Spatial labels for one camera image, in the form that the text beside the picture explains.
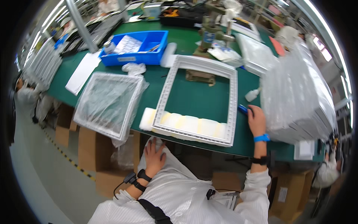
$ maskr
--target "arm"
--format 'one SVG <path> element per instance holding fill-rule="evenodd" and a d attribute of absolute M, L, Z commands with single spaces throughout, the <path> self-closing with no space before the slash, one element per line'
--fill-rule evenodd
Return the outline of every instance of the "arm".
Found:
<path fill-rule="evenodd" d="M 258 106 L 249 105 L 248 123 L 254 137 L 265 134 L 266 120 L 263 111 Z M 256 142 L 254 149 L 254 158 L 261 158 L 267 155 L 266 142 Z M 267 223 L 269 200 L 267 196 L 267 186 L 271 178 L 269 177 L 267 166 L 255 164 L 246 173 L 245 188 L 240 193 L 243 200 L 239 203 L 235 211 L 244 216 L 252 223 Z"/>
<path fill-rule="evenodd" d="M 153 178 L 161 170 L 161 168 L 164 166 L 165 159 L 166 159 L 165 153 L 163 153 L 163 155 L 161 155 L 161 153 L 165 147 L 165 143 L 162 144 L 162 146 L 159 148 L 158 152 L 155 151 L 155 143 L 156 143 L 156 138 L 153 139 L 153 143 L 151 141 L 149 141 L 148 146 L 144 147 L 144 156 L 145 156 L 145 161 L 147 164 L 147 169 L 145 170 L 145 174 L 150 178 Z M 148 181 L 146 181 L 143 178 L 138 178 L 137 181 L 144 187 L 146 187 L 149 183 Z M 134 198 L 135 200 L 138 200 L 138 198 L 143 193 L 141 190 L 136 188 L 134 185 L 129 186 L 124 192 L 125 192 L 125 194 L 128 194 L 127 196 L 130 196 L 130 197 Z"/>

